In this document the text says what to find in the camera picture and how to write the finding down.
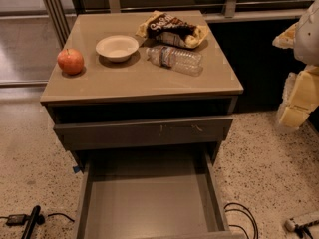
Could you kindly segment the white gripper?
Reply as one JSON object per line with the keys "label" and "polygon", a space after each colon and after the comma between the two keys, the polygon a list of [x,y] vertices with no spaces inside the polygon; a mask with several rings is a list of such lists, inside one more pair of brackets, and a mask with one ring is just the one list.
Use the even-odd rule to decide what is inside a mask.
{"label": "white gripper", "polygon": [[307,65],[298,74],[288,75],[277,112],[278,125],[298,129],[319,106],[319,0],[311,4],[297,25],[276,36],[272,45],[294,47],[294,57]]}

